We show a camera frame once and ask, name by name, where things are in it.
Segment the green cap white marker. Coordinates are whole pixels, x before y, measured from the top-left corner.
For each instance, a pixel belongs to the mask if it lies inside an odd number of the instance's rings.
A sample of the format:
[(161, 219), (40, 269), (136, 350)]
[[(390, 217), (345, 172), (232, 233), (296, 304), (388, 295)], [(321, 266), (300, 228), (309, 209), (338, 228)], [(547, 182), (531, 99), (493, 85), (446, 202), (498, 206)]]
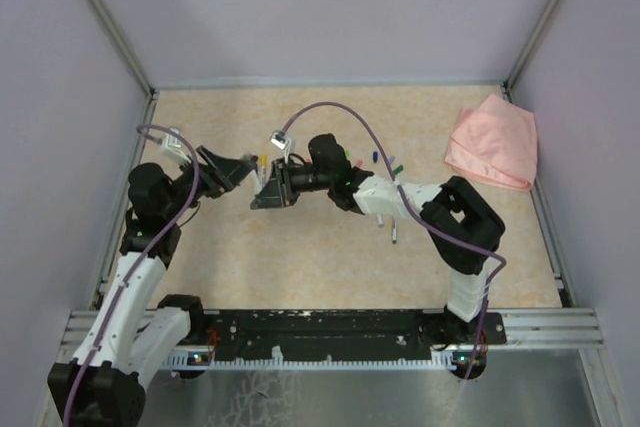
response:
[(264, 175), (264, 167), (260, 161), (256, 162), (255, 174), (256, 174), (257, 190), (260, 191), (265, 186), (265, 182), (266, 182), (265, 175)]

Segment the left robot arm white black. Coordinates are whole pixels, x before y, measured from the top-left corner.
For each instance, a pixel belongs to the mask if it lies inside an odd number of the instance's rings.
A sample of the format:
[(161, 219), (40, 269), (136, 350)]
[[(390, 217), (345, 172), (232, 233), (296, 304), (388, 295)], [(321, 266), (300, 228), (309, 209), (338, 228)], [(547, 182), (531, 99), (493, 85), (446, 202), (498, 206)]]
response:
[(129, 174), (120, 258), (111, 287), (70, 361), (55, 363), (47, 384), (66, 426), (135, 426), (151, 381), (174, 348), (208, 331), (201, 300), (172, 295), (148, 323), (147, 304), (177, 249), (184, 213), (217, 199), (254, 174), (255, 157), (230, 159), (200, 146), (182, 158), (179, 177), (156, 163)]

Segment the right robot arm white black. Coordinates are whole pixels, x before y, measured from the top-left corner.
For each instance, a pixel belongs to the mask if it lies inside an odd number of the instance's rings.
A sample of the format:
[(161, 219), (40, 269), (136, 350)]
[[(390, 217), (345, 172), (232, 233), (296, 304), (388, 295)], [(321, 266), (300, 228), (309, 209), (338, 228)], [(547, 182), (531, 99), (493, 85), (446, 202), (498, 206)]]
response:
[(440, 185), (421, 185), (356, 167), (332, 134), (312, 138), (308, 150), (309, 162), (297, 164), (288, 157), (272, 162), (269, 179), (251, 208), (291, 207), (303, 193), (325, 191), (343, 211), (418, 222), (451, 269), (445, 305), (448, 334), (461, 343), (473, 340), (486, 315), (490, 262), (506, 231), (493, 208), (459, 176)]

